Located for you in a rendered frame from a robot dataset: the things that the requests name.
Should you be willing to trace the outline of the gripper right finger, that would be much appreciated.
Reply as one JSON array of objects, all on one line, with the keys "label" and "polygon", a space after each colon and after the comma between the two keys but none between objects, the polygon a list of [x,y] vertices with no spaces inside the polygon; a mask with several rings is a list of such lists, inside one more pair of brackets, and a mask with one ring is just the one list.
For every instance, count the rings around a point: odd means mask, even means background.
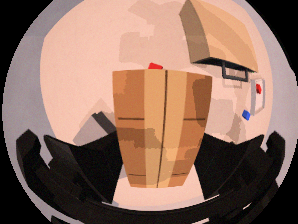
[{"label": "gripper right finger", "polygon": [[234,174],[245,156],[261,147],[263,140],[264,134],[261,134],[240,144],[232,144],[204,133],[194,161],[204,200],[219,195],[218,190]]}]

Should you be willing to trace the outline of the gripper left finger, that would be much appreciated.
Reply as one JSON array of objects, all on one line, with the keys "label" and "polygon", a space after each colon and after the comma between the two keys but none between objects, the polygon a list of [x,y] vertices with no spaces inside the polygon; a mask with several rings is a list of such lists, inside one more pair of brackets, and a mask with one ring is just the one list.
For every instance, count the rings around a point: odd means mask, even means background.
[{"label": "gripper left finger", "polygon": [[102,202],[112,204],[123,165],[116,131],[82,146],[43,138],[52,158],[77,170]]}]

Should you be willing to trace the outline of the red block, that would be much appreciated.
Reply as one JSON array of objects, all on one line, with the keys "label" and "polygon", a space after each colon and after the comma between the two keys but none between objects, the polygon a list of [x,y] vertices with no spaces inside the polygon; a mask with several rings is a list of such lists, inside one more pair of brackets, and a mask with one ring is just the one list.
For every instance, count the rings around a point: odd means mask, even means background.
[{"label": "red block", "polygon": [[258,93],[258,94],[261,94],[261,86],[260,86],[260,84],[256,84],[256,92]]},{"label": "red block", "polygon": [[163,67],[155,63],[150,63],[148,69],[162,69]]}]

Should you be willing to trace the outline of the small blue block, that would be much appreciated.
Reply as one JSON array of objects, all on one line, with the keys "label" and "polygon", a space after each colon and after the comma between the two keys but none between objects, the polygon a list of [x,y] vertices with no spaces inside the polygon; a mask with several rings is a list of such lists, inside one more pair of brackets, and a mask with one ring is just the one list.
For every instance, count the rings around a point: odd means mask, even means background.
[{"label": "small blue block", "polygon": [[248,112],[248,111],[246,111],[246,110],[244,110],[243,111],[243,113],[242,113],[242,117],[244,118],[244,119],[246,119],[247,121],[249,120],[249,118],[250,118],[250,113]]}]

